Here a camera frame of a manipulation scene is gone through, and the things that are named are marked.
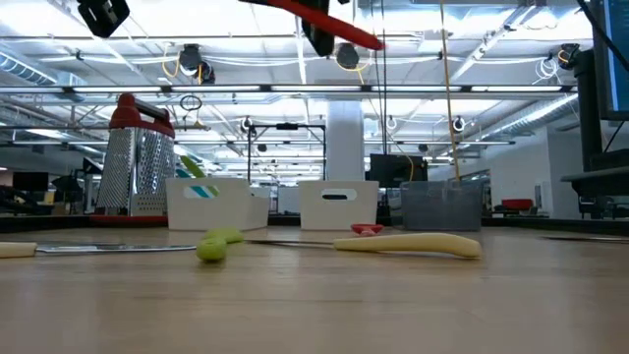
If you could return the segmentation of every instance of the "fluorescent light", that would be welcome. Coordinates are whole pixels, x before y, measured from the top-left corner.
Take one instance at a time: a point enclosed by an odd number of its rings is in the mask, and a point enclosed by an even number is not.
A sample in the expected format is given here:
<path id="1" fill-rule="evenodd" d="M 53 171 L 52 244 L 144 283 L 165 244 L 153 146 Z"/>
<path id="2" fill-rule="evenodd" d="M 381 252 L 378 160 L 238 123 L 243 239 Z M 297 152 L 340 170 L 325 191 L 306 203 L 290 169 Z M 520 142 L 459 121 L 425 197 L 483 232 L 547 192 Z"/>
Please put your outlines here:
<path id="1" fill-rule="evenodd" d="M 259 91 L 259 86 L 178 86 L 170 89 L 173 92 L 242 92 Z"/>
<path id="2" fill-rule="evenodd" d="M 384 91 L 384 86 L 375 87 L 376 90 Z M 433 92 L 442 91 L 445 92 L 445 86 L 387 86 L 387 91 L 412 91 L 412 92 Z M 461 87 L 450 87 L 451 91 L 460 91 Z"/>
<path id="3" fill-rule="evenodd" d="M 63 143 L 57 141 L 34 141 L 34 142 L 11 142 L 13 145 L 25 145 L 25 146 L 55 146 L 62 145 Z"/>
<path id="4" fill-rule="evenodd" d="M 515 142 L 461 142 L 461 145 L 491 146 L 491 145 L 514 145 Z"/>
<path id="5" fill-rule="evenodd" d="M 77 93 L 161 92 L 161 87 L 76 87 Z"/>
<path id="6" fill-rule="evenodd" d="M 324 85 L 273 85 L 271 90 L 275 91 L 359 91 L 359 86 L 324 86 Z"/>
<path id="7" fill-rule="evenodd" d="M 82 146 L 106 146 L 107 142 L 68 142 L 68 145 Z"/>
<path id="8" fill-rule="evenodd" d="M 26 88 L 0 88 L 0 93 L 63 93 L 62 88 L 51 87 L 26 87 Z"/>
<path id="9" fill-rule="evenodd" d="M 67 135 L 65 135 L 63 133 L 60 133 L 59 131 L 55 131 L 55 130 L 28 129 L 27 132 L 29 132 L 31 134 L 37 134 L 37 135 L 40 135 L 42 137 L 52 138 L 52 139 L 66 139 L 66 138 L 68 138 Z"/>
<path id="10" fill-rule="evenodd" d="M 472 87 L 472 92 L 558 92 L 558 86 L 522 86 L 522 87 Z"/>

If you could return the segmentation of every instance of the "clear plastic bin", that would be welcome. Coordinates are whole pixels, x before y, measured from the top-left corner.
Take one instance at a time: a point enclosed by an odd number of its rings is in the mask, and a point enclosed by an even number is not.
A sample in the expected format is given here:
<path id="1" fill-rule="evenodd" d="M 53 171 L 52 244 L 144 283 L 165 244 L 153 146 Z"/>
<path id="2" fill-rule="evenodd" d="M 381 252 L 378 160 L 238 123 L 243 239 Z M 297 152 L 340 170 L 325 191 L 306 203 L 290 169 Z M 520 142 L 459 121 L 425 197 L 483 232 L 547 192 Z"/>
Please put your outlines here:
<path id="1" fill-rule="evenodd" d="M 476 182 L 404 182 L 400 185 L 402 224 L 407 230 L 478 231 L 482 186 Z"/>

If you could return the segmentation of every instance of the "cable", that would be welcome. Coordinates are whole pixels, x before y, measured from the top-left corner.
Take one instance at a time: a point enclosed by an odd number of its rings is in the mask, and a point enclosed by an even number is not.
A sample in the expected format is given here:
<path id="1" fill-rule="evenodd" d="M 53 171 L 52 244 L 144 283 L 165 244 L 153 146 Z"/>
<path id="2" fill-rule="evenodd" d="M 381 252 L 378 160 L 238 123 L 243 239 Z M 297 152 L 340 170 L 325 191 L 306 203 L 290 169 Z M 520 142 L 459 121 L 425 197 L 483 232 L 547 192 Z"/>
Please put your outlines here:
<path id="1" fill-rule="evenodd" d="M 199 112 L 200 108 L 203 106 L 203 102 L 197 96 L 193 94 L 187 94 L 181 98 L 179 101 L 179 106 L 186 111 L 186 115 L 182 118 L 184 121 L 184 130 L 186 130 L 186 118 L 190 112 L 197 111 Z"/>
<path id="2" fill-rule="evenodd" d="M 592 28 L 599 35 L 599 38 L 602 39 L 602 41 L 605 43 L 607 48 L 609 48 L 609 50 L 611 50 L 611 52 L 616 57 L 616 59 L 618 59 L 618 61 L 622 65 L 622 67 L 625 68 L 625 71 L 627 71 L 627 73 L 629 73 L 629 61 L 627 61 L 627 59 L 622 55 L 622 53 L 620 52 L 618 47 L 616 47 L 616 45 L 607 36 L 605 31 L 600 27 L 599 22 L 594 17 L 594 14 L 592 14 L 592 11 L 590 11 L 590 8 L 588 7 L 588 5 L 586 5 L 585 0 L 577 0 L 577 3 L 581 7 L 581 10 L 585 14 L 585 16 L 588 18 L 588 21 L 590 21 L 590 24 L 592 25 Z"/>
<path id="3" fill-rule="evenodd" d="M 168 52 L 168 45 L 164 46 L 164 58 L 166 57 L 166 53 Z M 166 69 L 166 62 L 163 61 L 161 62 L 161 70 L 164 71 L 164 74 L 166 74 L 166 76 L 170 77 L 170 78 L 174 78 L 177 76 L 177 74 L 179 74 L 179 54 L 177 54 L 177 63 L 176 63 L 176 67 L 175 67 L 175 74 L 171 74 L 167 69 Z"/>
<path id="4" fill-rule="evenodd" d="M 369 100 L 370 105 L 372 106 L 373 109 L 373 114 L 375 114 L 376 117 L 378 117 L 378 119 L 380 119 L 379 115 L 377 114 L 377 110 L 375 109 L 375 105 L 373 104 L 373 101 L 370 99 Z M 386 133 L 386 135 L 388 136 L 388 138 L 391 140 L 391 142 L 393 142 L 393 144 L 400 150 L 400 152 L 402 152 L 402 154 L 404 156 L 406 156 L 406 158 L 408 158 L 409 162 L 411 163 L 411 174 L 409 175 L 409 182 L 413 181 L 413 177 L 415 176 L 415 163 L 413 163 L 413 158 L 411 158 L 411 156 L 409 156 L 408 153 L 406 153 L 405 150 L 402 149 L 402 147 L 400 147 L 395 140 L 393 140 L 393 137 L 391 137 L 391 135 L 389 134 L 389 132 L 384 131 L 384 133 Z"/>
<path id="5" fill-rule="evenodd" d="M 531 85 L 535 85 L 542 80 L 548 80 L 550 78 L 557 77 L 558 71 L 559 64 L 557 64 L 557 62 L 555 62 L 554 60 L 545 58 L 539 61 L 538 64 L 536 64 L 535 66 L 535 73 L 538 75 L 539 79 L 535 80 Z"/>
<path id="6" fill-rule="evenodd" d="M 611 143 L 613 142 L 614 138 L 616 138 L 616 134 L 618 134 L 618 132 L 620 132 L 620 128 L 622 128 L 623 124 L 625 124 L 625 121 L 620 122 L 620 124 L 618 125 L 618 128 L 616 128 L 616 131 L 613 132 L 613 135 L 611 136 L 611 139 L 609 139 L 609 142 L 607 142 L 607 146 L 605 147 L 605 150 L 602 151 L 602 153 L 606 153 L 607 152 L 607 150 L 611 146 Z"/>
<path id="7" fill-rule="evenodd" d="M 387 108 L 387 101 L 386 101 L 386 96 L 387 96 L 387 89 L 386 89 L 386 85 L 387 85 L 387 79 L 386 79 L 386 24 L 384 22 L 384 0 L 380 0 L 380 15 L 382 17 L 382 59 L 384 61 L 384 66 L 382 67 L 382 72 L 384 74 L 384 83 L 383 83 L 383 95 L 384 95 L 384 112 L 382 114 L 382 120 L 384 120 L 384 127 L 386 128 L 386 116 L 387 116 L 387 112 L 386 112 L 386 108 Z"/>
<path id="8" fill-rule="evenodd" d="M 452 124 L 452 102 L 450 99 L 450 73 L 448 71 L 448 49 L 445 43 L 445 0 L 439 0 L 439 10 L 441 12 L 441 43 L 443 45 L 443 70 L 445 71 L 445 95 L 448 106 L 448 128 L 450 132 L 450 143 L 452 144 L 452 157 L 454 158 L 454 173 L 457 182 L 461 182 L 459 171 L 459 160 L 456 157 L 456 142 L 454 139 L 454 125 Z"/>
<path id="9" fill-rule="evenodd" d="M 373 1 L 370 2 L 370 9 L 372 11 L 372 32 L 375 34 L 375 23 L 374 23 L 375 15 L 373 14 Z M 380 129 L 382 130 L 382 153 L 387 154 L 387 146 L 386 146 L 386 133 L 387 132 L 386 132 L 386 122 L 384 121 L 384 112 L 382 111 L 382 91 L 381 89 L 379 89 L 380 88 L 380 71 L 378 70 L 378 67 L 377 67 L 377 52 L 373 53 L 373 62 L 375 64 L 375 82 L 377 83 L 377 86 L 378 86 L 377 100 L 379 103 L 378 108 L 380 110 L 380 114 L 379 114 Z"/>

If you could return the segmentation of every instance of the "white plastic bin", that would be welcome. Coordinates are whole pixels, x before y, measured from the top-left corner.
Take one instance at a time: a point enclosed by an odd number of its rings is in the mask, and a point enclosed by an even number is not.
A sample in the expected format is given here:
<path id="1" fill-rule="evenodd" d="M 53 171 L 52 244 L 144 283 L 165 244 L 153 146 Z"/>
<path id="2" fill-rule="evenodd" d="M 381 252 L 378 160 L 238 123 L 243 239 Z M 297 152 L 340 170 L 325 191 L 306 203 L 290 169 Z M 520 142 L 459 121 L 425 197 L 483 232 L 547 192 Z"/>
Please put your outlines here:
<path id="1" fill-rule="evenodd" d="M 238 178 L 170 178 L 166 181 L 168 228 L 253 230 L 268 224 L 269 198 L 255 197 Z"/>
<path id="2" fill-rule="evenodd" d="M 304 230 L 350 230 L 355 223 L 375 224 L 376 181 L 300 182 Z"/>

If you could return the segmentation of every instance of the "table surface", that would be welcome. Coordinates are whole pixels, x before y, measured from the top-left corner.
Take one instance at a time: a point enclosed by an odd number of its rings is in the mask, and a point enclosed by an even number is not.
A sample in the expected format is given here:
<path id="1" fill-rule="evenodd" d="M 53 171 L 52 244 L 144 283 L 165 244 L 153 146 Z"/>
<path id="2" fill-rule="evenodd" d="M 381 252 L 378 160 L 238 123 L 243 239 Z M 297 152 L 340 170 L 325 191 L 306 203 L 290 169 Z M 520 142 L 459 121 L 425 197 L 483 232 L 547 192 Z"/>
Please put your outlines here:
<path id="1" fill-rule="evenodd" d="M 511 228 L 463 235 L 482 241 L 482 261 L 253 244 L 230 245 L 216 265 L 194 252 L 1 260 L 1 352 L 627 352 L 629 245 Z M 73 229 L 0 241 L 164 245 L 200 236 Z M 290 227 L 246 235 L 345 236 Z"/>

